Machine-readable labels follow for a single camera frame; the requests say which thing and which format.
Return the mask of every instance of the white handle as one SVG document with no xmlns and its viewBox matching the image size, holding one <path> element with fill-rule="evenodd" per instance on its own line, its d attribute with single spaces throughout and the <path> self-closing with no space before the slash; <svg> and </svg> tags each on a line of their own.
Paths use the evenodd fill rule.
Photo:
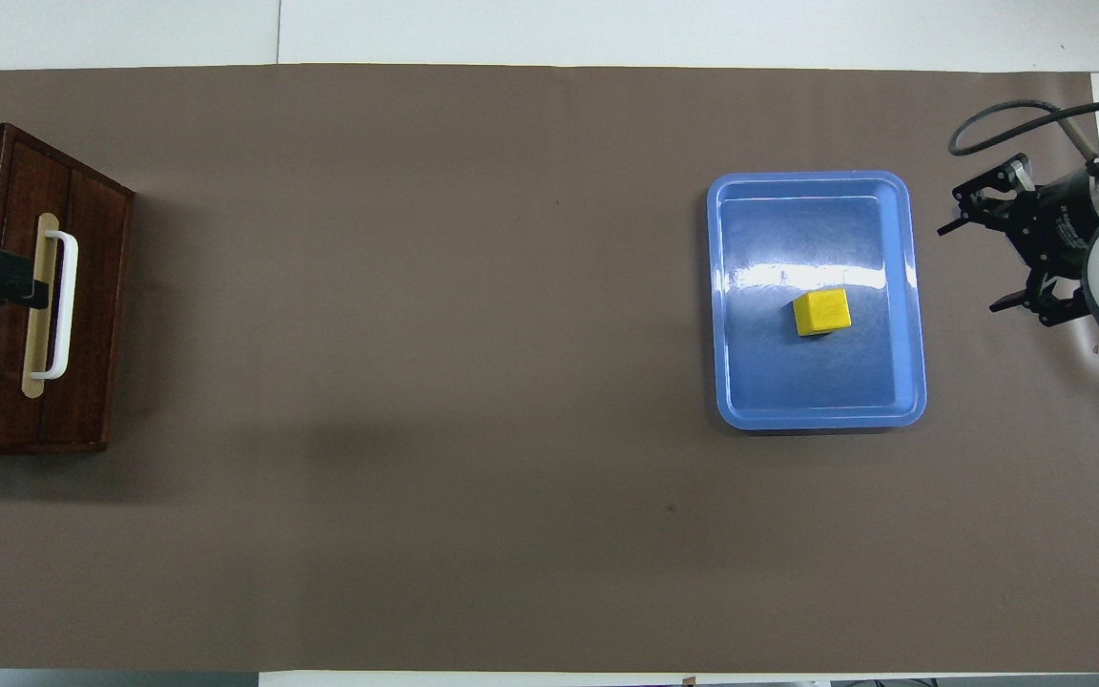
<svg viewBox="0 0 1099 687">
<path fill-rule="evenodd" d="M 57 379 L 66 374 L 70 358 L 70 324 L 75 321 L 75 276 L 79 270 L 79 242 L 65 231 L 49 229 L 47 239 L 62 241 L 62 292 L 57 300 L 57 328 L 54 332 L 54 363 L 45 372 L 32 373 L 34 379 Z"/>
</svg>

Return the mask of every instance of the plastic tray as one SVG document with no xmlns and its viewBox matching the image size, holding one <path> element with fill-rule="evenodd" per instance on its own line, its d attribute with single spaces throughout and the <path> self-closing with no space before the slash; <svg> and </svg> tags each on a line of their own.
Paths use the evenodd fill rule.
<svg viewBox="0 0 1099 687">
<path fill-rule="evenodd" d="M 900 426 L 928 405 L 910 195 L 886 170 L 733 174 L 707 196 L 715 390 L 741 430 Z M 842 286 L 852 324 L 795 330 Z"/>
</svg>

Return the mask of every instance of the yellow block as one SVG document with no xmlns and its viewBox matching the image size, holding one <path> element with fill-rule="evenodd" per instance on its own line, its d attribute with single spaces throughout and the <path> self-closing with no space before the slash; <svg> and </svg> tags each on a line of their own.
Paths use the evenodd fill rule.
<svg viewBox="0 0 1099 687">
<path fill-rule="evenodd" d="M 851 325 L 851 310 L 845 288 L 825 288 L 799 296 L 795 307 L 795 330 L 800 336 L 828 334 Z"/>
</svg>

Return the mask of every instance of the brown paper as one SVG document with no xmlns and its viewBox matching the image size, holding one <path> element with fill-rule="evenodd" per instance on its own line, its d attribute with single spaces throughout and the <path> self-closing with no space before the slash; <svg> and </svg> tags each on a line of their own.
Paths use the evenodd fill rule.
<svg viewBox="0 0 1099 687">
<path fill-rule="evenodd" d="M 1015 98 L 1089 81 L 0 73 L 0 121 L 140 193 L 109 452 L 0 459 L 0 666 L 1098 671 L 1099 331 L 991 315 L 1019 257 L 934 235 L 1012 153 L 1080 162 L 946 155 Z M 910 187 L 930 406 L 744 435 L 703 192 L 824 169 Z"/>
</svg>

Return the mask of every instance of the wooden box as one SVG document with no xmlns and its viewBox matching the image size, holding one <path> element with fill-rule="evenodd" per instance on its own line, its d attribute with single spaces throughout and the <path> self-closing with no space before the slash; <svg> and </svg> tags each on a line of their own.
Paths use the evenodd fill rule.
<svg viewBox="0 0 1099 687">
<path fill-rule="evenodd" d="M 38 263 L 56 263 L 49 312 L 60 309 L 62 297 L 74 296 L 66 372 L 60 378 L 45 379 L 36 397 L 25 395 L 26 381 L 22 381 L 27 377 L 30 318 L 42 322 L 33 325 L 32 348 L 40 350 L 40 361 L 32 352 L 33 363 L 47 365 L 52 361 L 45 346 L 53 356 L 60 317 L 0 303 L 0 455 L 104 450 L 133 202 L 134 192 L 127 188 L 15 126 L 0 123 L 0 250 L 27 259 L 36 256 Z M 56 218 L 62 232 L 78 242 L 76 287 L 66 295 L 57 275 L 69 268 L 73 248 L 64 237 L 62 252 L 55 246 L 55 257 L 40 259 L 38 235 L 47 241 L 47 234 L 38 232 L 43 213 L 52 213 L 54 218 L 46 221 Z"/>
</svg>

